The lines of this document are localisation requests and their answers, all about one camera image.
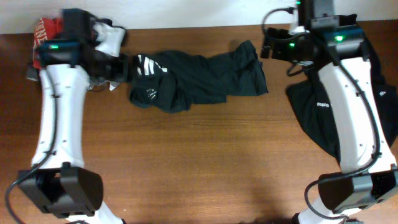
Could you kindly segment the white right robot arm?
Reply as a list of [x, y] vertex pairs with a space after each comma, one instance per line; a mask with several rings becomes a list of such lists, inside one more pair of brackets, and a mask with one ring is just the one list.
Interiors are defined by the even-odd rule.
[[302, 129], [336, 158], [339, 172], [312, 185], [319, 196], [292, 223], [353, 223], [353, 215], [397, 195], [397, 94], [355, 15], [332, 1], [297, 1], [290, 30], [263, 27], [262, 58], [299, 66], [304, 82], [287, 88]]

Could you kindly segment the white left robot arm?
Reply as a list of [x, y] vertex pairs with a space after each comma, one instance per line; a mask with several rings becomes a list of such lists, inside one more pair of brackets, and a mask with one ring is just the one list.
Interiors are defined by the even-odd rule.
[[79, 9], [62, 10], [61, 34], [37, 47], [42, 85], [39, 141], [16, 185], [44, 214], [68, 223], [122, 223], [104, 201], [101, 176], [85, 168], [81, 137], [90, 86], [128, 82], [126, 30]]

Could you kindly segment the dark green t-shirt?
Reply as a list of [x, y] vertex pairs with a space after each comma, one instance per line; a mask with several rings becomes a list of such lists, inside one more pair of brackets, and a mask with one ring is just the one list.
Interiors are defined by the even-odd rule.
[[226, 103], [228, 96], [261, 96], [266, 76], [250, 40], [212, 57], [178, 50], [138, 54], [132, 67], [129, 101], [140, 108], [155, 106], [166, 113], [191, 105]]

